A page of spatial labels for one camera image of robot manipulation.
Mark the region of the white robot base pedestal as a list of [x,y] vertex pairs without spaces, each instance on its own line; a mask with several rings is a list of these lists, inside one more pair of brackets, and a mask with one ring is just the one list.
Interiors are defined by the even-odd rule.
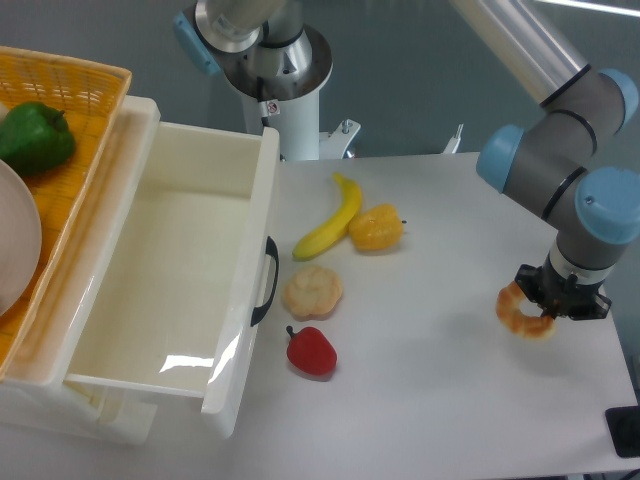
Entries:
[[320,128],[320,93],[332,72],[329,43],[309,25],[284,46],[252,46],[224,69],[241,99],[246,131],[277,130],[280,154],[288,161],[353,156],[360,123],[345,118],[332,131]]

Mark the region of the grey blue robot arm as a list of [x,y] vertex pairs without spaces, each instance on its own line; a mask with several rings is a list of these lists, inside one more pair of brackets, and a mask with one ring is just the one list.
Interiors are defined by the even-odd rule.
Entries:
[[[534,127],[507,125],[482,148],[478,175],[556,229],[543,265],[523,265],[517,288],[545,315],[604,318],[601,285],[639,235],[639,177],[584,162],[633,117],[639,92],[625,74],[596,71],[541,14],[520,1],[458,1],[455,9],[544,110]],[[173,22],[193,63],[222,73],[243,102],[249,132],[275,129],[287,160],[346,155],[358,126],[319,129],[332,71],[326,39],[296,1],[199,1]]]

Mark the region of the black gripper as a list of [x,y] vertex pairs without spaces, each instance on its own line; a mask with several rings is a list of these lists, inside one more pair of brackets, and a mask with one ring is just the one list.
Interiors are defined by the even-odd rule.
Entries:
[[570,273],[561,276],[550,263],[533,267],[522,264],[515,276],[526,298],[541,309],[541,317],[571,320],[604,319],[612,301],[599,292],[601,282],[581,285],[578,277]]

